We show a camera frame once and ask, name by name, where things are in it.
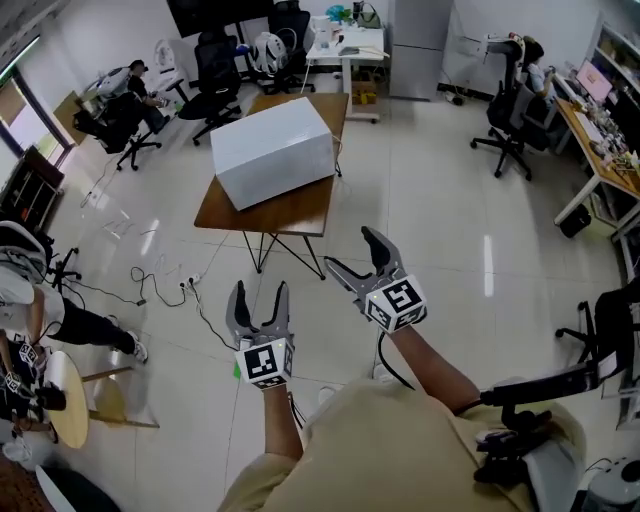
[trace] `black pants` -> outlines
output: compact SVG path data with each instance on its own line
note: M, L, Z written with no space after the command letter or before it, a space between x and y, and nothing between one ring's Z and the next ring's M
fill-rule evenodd
M50 338L72 345L106 345L125 354L133 354L135 345L130 334L113 325L109 319L80 309L68 299L63 300L62 327Z

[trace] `refrigerator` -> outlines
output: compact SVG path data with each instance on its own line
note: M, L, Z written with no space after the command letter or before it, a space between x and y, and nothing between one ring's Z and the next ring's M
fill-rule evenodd
M452 5L453 0L393 0L391 96L435 98Z

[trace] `office chair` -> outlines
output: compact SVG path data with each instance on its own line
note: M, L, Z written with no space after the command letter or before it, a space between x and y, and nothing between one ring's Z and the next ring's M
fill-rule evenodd
M619 290L600 295L596 301L595 329L589 303L584 301L578 304L578 311L585 313L587 332L562 328L555 335L562 338L568 334L584 343L579 363L586 361L588 357L602 361L616 352L616 373L620 372L633 364L634 332L640 331L640 324L634 324L629 306L636 302L640 302L640 278L635 278Z
M47 274L53 274L51 285L62 293L62 281L67 277L82 279L78 272L67 271L66 267L72 254L78 254L78 248L69 250L64 260L51 267L53 248L41 244L29 231L13 221L0 221L0 265L20 275L32 284L45 281Z
M133 93L125 93L109 100L102 114L94 119L89 112L81 110L73 116L73 127L83 133L93 135L102 144L107 154L121 153L129 144L129 148L118 160L116 168L122 170L122 162L131 158L131 168L137 171L136 156L145 147L161 148L159 142L146 142L154 135L150 129L139 135L138 130L143 120L144 105Z
M535 98L535 93L525 84L514 79L516 62L522 56L522 49L515 42L508 41L489 44L488 51L503 54L507 58L505 85L503 86L503 82L500 81L498 94L487 109L487 118L492 126L489 137L495 137L497 140L474 138L470 146L476 149L478 144L484 144L502 150L494 172L496 178L502 176L502 164L509 155L524 169L526 180L531 181L531 169L522 158L524 145L528 144L539 151L544 151L549 147L549 139L544 128L526 115L531 100Z
M307 33L307 27L309 26L309 20L311 14L308 11L301 11L299 8L289 7L287 10L283 10L278 7L280 4L286 2L279 2L274 7L273 11L269 15L269 32L277 35L287 47L287 53L289 59L284 68L278 70L275 75L260 77L273 80L272 84L262 87L265 94L276 94L279 92L290 93L290 89L294 89L293 92L300 92L302 84L304 83L293 73L304 69L306 64L307 52L304 49L304 37ZM313 84L305 84L305 88L308 87L311 92L316 92L316 88Z
M180 86L183 80L178 80L167 88L176 89L185 102L178 113L180 119L205 120L205 127L193 137L196 146L200 145L200 137L215 128L236 121L238 118L231 116L241 113L239 106L228 106L238 100L241 83L235 63L237 41L235 36L222 36L214 32L200 34L198 46L195 48L198 63L197 86L200 94L189 100Z

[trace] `cardboard box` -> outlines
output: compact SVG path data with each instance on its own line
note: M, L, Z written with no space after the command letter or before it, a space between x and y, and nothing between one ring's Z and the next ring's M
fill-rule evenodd
M213 166L238 210L335 172L333 137L307 98L211 132Z
M376 82L369 71L361 71L351 78L352 102L354 105L375 105L378 101Z

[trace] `human arm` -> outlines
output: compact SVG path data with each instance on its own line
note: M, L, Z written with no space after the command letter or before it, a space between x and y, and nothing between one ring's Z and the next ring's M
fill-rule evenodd
M286 386L263 391L265 453L282 455L293 460L302 457L302 443L293 420Z
M428 395L452 411L479 400L480 390L475 384L438 354L413 327L389 336Z
M29 306L27 329L31 344L40 339L42 334L42 322L44 321L44 293L37 286L33 287L33 302Z
M7 333L0 331L0 357L2 357L2 364L7 373L13 373L13 363L11 362L11 354L9 353L9 340L7 340Z

